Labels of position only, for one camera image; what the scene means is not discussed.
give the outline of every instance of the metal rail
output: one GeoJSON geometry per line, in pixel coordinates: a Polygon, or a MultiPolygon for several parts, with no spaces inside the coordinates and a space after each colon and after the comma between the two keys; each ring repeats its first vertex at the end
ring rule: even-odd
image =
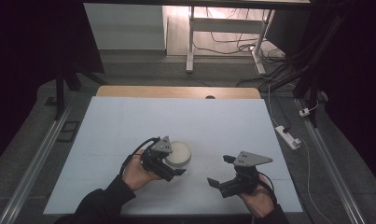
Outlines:
{"type": "MultiPolygon", "coordinates": [[[[298,99],[295,99],[295,103],[297,104],[299,109],[302,109],[302,106],[298,99]]],[[[304,119],[304,123],[306,125],[307,130],[309,131],[311,138],[313,139],[318,154],[321,157],[322,162],[325,165],[325,168],[327,169],[327,173],[329,174],[329,177],[333,182],[333,186],[335,187],[336,191],[341,197],[341,202],[344,205],[345,211],[347,212],[347,215],[350,218],[351,223],[367,223],[362,215],[362,212],[359,210],[359,207],[356,204],[353,194],[351,193],[350,189],[348,188],[347,184],[342,178],[339,168],[337,167],[335,161],[333,160],[333,157],[329,153],[327,144],[322,138],[321,133],[317,128],[314,128],[314,126],[308,119],[304,119]]]]}
{"type": "Polygon", "coordinates": [[[56,141],[60,129],[63,127],[63,124],[71,111],[71,105],[74,102],[75,96],[76,95],[72,93],[71,100],[61,114],[60,118],[58,120],[54,120],[51,124],[44,140],[31,160],[31,163],[25,171],[19,185],[13,192],[13,195],[7,203],[4,212],[0,216],[0,224],[15,222],[22,206],[25,203],[25,200],[28,197],[28,194],[34,185],[34,182],[36,181],[36,178],[39,175],[40,170],[42,169],[43,164],[45,163],[46,158],[48,157],[48,154],[50,153],[51,148],[53,147],[54,142],[56,141]]]}

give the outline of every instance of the dark wall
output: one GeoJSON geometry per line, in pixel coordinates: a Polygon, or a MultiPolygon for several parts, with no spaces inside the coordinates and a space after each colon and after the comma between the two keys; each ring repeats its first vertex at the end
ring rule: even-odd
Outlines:
{"type": "Polygon", "coordinates": [[[0,0],[0,155],[61,64],[103,72],[82,3],[0,0]]]}
{"type": "Polygon", "coordinates": [[[329,116],[376,175],[376,0],[356,1],[320,67],[329,116]]]}

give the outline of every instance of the power strip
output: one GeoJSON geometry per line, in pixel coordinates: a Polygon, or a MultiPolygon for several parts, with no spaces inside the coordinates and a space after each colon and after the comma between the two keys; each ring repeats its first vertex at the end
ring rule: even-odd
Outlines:
{"type": "Polygon", "coordinates": [[[299,148],[301,143],[300,139],[293,138],[289,132],[284,133],[284,129],[284,126],[278,126],[275,128],[275,131],[277,131],[277,133],[284,139],[290,149],[295,150],[299,148]]]}

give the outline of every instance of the cable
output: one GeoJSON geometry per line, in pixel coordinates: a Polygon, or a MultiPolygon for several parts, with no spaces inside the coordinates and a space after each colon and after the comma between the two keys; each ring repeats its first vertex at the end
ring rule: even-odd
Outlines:
{"type": "Polygon", "coordinates": [[[309,164],[309,173],[308,173],[308,177],[307,177],[307,191],[309,192],[309,197],[310,197],[310,200],[311,202],[313,203],[313,206],[315,207],[316,211],[318,211],[319,215],[321,215],[328,223],[332,224],[332,222],[327,218],[325,217],[321,211],[319,211],[318,207],[316,206],[316,204],[313,202],[313,198],[311,196],[311,192],[310,192],[310,172],[311,172],[311,164],[310,164],[310,152],[309,152],[309,148],[307,147],[307,143],[303,140],[303,139],[300,139],[301,142],[304,143],[304,145],[306,146],[306,150],[307,150],[307,159],[308,159],[308,164],[309,164]]]}
{"type": "Polygon", "coordinates": [[[311,109],[309,109],[309,111],[312,111],[312,110],[315,110],[317,107],[318,107],[318,100],[316,100],[316,106],[315,107],[313,107],[313,108],[311,108],[311,109]]]}
{"type": "MultiPolygon", "coordinates": [[[[232,17],[232,16],[234,16],[234,14],[235,14],[235,12],[236,12],[236,10],[237,10],[237,8],[234,8],[233,10],[232,10],[232,14],[230,15],[230,16],[228,16],[226,19],[229,19],[230,17],[232,17]]],[[[211,13],[211,11],[209,10],[209,8],[207,7],[206,8],[206,12],[207,12],[207,18],[209,18],[209,16],[211,15],[211,17],[213,17],[213,15],[212,15],[212,13],[211,13]]],[[[211,37],[213,38],[213,40],[215,41],[215,42],[218,42],[218,43],[235,43],[235,42],[240,42],[240,41],[251,41],[251,40],[258,40],[257,38],[252,38],[252,39],[241,39],[241,36],[240,36],[240,39],[238,39],[238,40],[216,40],[215,38],[214,38],[214,34],[213,34],[213,32],[210,32],[211,33],[211,37]]]]}
{"type": "Polygon", "coordinates": [[[261,175],[264,175],[270,181],[270,184],[272,185],[272,191],[274,191],[274,185],[272,184],[272,181],[269,179],[269,177],[261,172],[258,172],[258,173],[260,173],[261,175]]]}
{"type": "Polygon", "coordinates": [[[212,52],[219,53],[219,54],[234,54],[234,53],[239,53],[239,52],[240,52],[240,50],[236,50],[236,51],[232,51],[232,52],[220,52],[220,51],[216,51],[216,50],[214,50],[214,49],[203,49],[203,48],[199,48],[199,47],[197,47],[197,46],[194,44],[194,41],[193,41],[193,46],[194,46],[194,48],[196,48],[196,49],[208,50],[208,51],[212,51],[212,52]]]}
{"type": "Polygon", "coordinates": [[[198,79],[196,79],[195,81],[197,81],[198,83],[201,83],[202,85],[206,86],[206,87],[212,87],[211,85],[208,85],[207,83],[203,82],[203,81],[200,81],[198,79]]]}

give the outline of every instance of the metal frame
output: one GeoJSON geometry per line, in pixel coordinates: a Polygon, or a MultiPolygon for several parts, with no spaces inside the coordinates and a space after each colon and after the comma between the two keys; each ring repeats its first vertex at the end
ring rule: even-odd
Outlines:
{"type": "Polygon", "coordinates": [[[255,61],[255,67],[260,75],[265,75],[266,71],[260,60],[259,51],[269,26],[269,20],[272,10],[263,21],[245,21],[245,20],[227,20],[227,19],[210,19],[194,18],[194,7],[189,7],[189,37],[188,37],[188,56],[187,56],[187,73],[193,73],[193,36],[194,32],[219,32],[219,33],[244,33],[259,35],[258,42],[252,50],[252,56],[255,61]]]}

